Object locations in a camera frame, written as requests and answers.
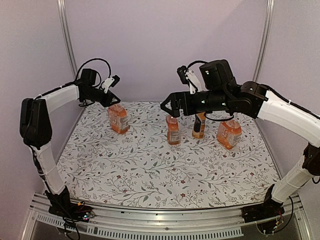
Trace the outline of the small orange black bottle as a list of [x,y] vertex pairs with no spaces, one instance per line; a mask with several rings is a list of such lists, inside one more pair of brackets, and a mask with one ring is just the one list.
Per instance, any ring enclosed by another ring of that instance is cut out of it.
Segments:
[[203,139],[205,134],[205,122],[206,117],[205,113],[197,113],[195,115],[195,121],[192,130],[192,136],[196,139]]

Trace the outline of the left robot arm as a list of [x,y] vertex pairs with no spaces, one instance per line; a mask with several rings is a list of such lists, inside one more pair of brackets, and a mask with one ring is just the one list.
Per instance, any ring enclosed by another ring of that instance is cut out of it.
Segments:
[[50,114],[74,102],[90,100],[103,107],[118,104],[121,100],[110,91],[119,81],[117,75],[108,77],[95,87],[96,72],[86,68],[79,79],[68,82],[35,98],[25,98],[21,103],[19,132],[23,143],[30,148],[45,194],[50,201],[49,213],[74,221],[88,221],[94,217],[93,208],[84,202],[72,203],[53,157]]

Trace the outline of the large orange juice bottle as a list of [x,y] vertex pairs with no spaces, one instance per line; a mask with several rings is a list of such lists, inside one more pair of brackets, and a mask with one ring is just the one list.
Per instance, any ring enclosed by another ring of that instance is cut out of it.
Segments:
[[227,150],[237,145],[242,135],[242,128],[238,121],[231,119],[219,124],[216,138]]

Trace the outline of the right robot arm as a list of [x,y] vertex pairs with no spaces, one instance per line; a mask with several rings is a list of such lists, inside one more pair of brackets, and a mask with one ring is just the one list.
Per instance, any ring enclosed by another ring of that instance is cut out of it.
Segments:
[[189,91],[173,92],[160,108],[178,118],[199,113],[225,111],[241,113],[253,119],[269,121],[307,140],[298,163],[278,182],[271,185],[260,204],[243,207],[246,223],[284,213],[283,203],[305,183],[320,174],[320,117],[281,96],[268,85],[254,81],[237,84],[227,60],[200,61],[200,73],[206,90],[185,65],[177,69],[180,81]]

